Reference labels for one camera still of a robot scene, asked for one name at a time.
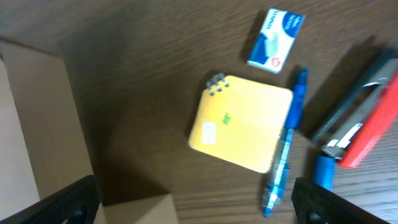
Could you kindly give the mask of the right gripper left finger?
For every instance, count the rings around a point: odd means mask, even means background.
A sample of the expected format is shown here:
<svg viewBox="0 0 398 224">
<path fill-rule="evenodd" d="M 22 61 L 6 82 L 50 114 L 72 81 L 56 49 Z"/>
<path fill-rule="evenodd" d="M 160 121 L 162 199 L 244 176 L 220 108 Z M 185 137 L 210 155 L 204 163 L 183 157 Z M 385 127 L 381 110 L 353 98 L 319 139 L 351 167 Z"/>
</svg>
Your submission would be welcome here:
<svg viewBox="0 0 398 224">
<path fill-rule="evenodd" d="M 1 223 L 93 224 L 102 198 L 98 178 L 87 175 Z"/>
</svg>

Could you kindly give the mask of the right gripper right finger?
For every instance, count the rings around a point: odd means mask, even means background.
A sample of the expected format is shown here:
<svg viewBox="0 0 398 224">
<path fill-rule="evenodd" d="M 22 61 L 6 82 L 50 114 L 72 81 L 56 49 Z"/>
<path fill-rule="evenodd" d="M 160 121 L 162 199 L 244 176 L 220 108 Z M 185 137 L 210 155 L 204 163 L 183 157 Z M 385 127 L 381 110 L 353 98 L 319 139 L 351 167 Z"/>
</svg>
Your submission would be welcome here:
<svg viewBox="0 0 398 224">
<path fill-rule="evenodd" d="M 320 185 L 297 177 L 291 195 L 299 224 L 388 224 Z"/>
</svg>

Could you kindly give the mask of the brown cardboard box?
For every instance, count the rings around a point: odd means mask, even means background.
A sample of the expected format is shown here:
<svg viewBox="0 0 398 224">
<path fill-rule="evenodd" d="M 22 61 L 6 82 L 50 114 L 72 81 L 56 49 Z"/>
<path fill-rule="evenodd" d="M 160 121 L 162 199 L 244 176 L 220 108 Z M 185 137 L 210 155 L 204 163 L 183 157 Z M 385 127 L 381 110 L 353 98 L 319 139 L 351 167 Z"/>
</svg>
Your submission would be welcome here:
<svg viewBox="0 0 398 224">
<path fill-rule="evenodd" d="M 62 58 L 1 42 L 1 218 L 93 169 Z"/>
</svg>

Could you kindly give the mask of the yellow spiral notepad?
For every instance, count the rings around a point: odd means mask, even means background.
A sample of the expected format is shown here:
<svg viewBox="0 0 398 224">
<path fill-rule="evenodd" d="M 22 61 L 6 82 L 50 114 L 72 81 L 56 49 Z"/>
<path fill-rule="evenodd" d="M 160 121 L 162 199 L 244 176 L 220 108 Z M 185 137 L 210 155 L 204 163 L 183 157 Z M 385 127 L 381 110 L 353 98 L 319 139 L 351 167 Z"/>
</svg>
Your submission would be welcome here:
<svg viewBox="0 0 398 224">
<path fill-rule="evenodd" d="M 189 146 L 255 172 L 269 172 L 291 90 L 218 73 L 206 82 Z"/>
</svg>

